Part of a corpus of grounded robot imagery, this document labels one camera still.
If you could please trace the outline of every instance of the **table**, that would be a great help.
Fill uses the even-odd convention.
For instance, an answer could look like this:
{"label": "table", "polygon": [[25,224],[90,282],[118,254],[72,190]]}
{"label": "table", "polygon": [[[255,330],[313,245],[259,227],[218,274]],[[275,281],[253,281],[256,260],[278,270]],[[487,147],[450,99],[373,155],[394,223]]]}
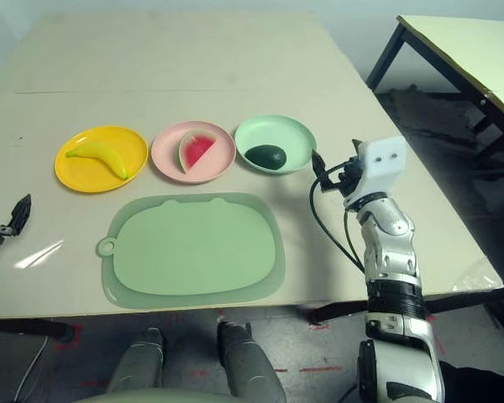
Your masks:
{"label": "table", "polygon": [[[259,113],[306,124],[328,166],[354,155],[352,138],[399,135],[310,13],[64,14],[38,25],[0,70],[0,222],[21,196],[31,193],[33,201],[24,232],[0,249],[0,318],[132,312],[104,295],[94,249],[121,206],[160,194],[242,191],[270,206],[283,237],[286,278],[273,295],[241,306],[364,300],[363,275],[313,221],[311,167],[269,176],[236,160],[215,181],[184,186],[148,164],[126,186],[97,195],[69,191],[54,175],[57,150],[86,128],[123,125],[151,142],[178,121],[209,120],[233,131]],[[416,224],[426,295],[468,290],[465,280],[475,273],[501,286],[411,150],[394,194]],[[341,196],[317,200],[343,239]],[[354,217],[350,233],[363,252]]]}
{"label": "table", "polygon": [[479,160],[504,151],[504,21],[398,16],[394,34],[366,80],[373,91],[397,52],[409,44],[485,115],[476,134],[495,124],[503,135],[483,149]]}

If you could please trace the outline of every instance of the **banana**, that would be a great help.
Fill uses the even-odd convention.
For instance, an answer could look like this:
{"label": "banana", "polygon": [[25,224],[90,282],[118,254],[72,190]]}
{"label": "banana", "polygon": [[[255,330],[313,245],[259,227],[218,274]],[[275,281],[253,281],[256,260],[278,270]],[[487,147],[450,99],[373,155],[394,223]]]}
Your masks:
{"label": "banana", "polygon": [[127,167],[121,155],[115,149],[106,144],[97,142],[86,142],[75,149],[66,152],[66,157],[87,157],[97,158],[104,162],[120,179],[126,181],[129,178]]}

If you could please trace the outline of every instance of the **avocado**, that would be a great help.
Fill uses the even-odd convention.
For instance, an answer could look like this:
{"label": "avocado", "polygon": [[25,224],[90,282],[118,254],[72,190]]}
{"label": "avocado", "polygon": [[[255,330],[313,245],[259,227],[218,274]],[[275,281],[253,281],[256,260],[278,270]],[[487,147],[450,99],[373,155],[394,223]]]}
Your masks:
{"label": "avocado", "polygon": [[275,145],[258,145],[249,149],[244,156],[256,165],[268,170],[279,170],[286,163],[286,152]]}

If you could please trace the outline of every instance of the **silicone placemat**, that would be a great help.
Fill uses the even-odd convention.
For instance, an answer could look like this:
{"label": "silicone placemat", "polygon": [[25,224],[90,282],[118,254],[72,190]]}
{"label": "silicone placemat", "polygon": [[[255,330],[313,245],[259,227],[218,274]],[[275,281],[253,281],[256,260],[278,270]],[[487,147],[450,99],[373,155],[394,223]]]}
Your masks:
{"label": "silicone placemat", "polygon": [[[164,224],[153,216],[159,213]],[[183,222],[185,216],[190,218]],[[230,233],[218,238],[217,226]],[[163,241],[172,243],[171,247],[163,246]],[[220,241],[237,247],[238,253],[230,253]],[[184,257],[178,250],[186,250],[190,256]],[[102,257],[102,284],[108,299],[127,308],[251,301],[274,292],[285,273],[280,230],[272,212],[260,199],[244,193],[152,196],[132,201],[113,219],[97,254]],[[165,254],[173,257],[165,260]],[[187,264],[187,270],[175,261],[176,256]]]}

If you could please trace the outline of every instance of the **floor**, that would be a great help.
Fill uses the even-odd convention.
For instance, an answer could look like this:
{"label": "floor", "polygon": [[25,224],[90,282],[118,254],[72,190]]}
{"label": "floor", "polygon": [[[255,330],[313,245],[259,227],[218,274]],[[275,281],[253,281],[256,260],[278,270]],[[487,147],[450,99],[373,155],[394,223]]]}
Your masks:
{"label": "floor", "polygon": [[[490,128],[475,141],[468,129],[479,118],[473,107],[432,99],[415,88],[380,101],[504,276],[504,243],[498,240],[504,237],[504,180],[461,175],[496,131]],[[504,164],[504,155],[496,162]],[[161,328],[168,340],[165,387],[227,394],[215,345],[217,323],[227,320],[250,324],[289,402],[334,403],[355,382],[355,360],[365,337],[362,314],[314,327],[289,306],[56,320],[74,324],[79,337],[67,345],[49,341],[21,395],[31,390],[26,401],[65,403],[103,393],[120,355],[148,326]],[[504,331],[482,306],[441,313],[433,325],[441,359],[504,374]],[[0,403],[13,401],[42,341],[0,333]]]}

